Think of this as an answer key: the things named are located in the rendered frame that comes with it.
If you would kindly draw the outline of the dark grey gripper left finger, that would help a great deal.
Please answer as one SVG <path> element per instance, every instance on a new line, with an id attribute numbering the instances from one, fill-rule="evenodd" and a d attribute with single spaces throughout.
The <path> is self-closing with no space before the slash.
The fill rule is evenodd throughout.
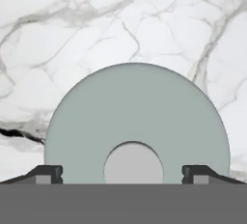
<path id="1" fill-rule="evenodd" d="M 39 165 L 26 175 L 3 181 L 2 184 L 62 184 L 62 175 L 62 165 Z"/>

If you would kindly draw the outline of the grey-green round blender lid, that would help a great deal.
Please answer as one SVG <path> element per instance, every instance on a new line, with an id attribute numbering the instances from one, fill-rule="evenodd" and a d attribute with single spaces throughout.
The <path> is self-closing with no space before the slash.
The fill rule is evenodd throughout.
<path id="1" fill-rule="evenodd" d="M 44 161 L 66 183 L 102 183 L 107 156 L 124 142 L 151 147 L 165 183 L 179 183 L 187 164 L 230 172 L 223 122 L 204 92 L 180 74 L 151 64 L 98 70 L 63 97 L 50 121 Z"/>

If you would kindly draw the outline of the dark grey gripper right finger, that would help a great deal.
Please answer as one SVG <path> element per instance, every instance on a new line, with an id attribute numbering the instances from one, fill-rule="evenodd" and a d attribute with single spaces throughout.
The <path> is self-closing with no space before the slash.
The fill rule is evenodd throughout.
<path id="1" fill-rule="evenodd" d="M 243 184 L 241 181 L 217 174 L 207 165 L 183 165 L 181 173 L 183 184 Z"/>

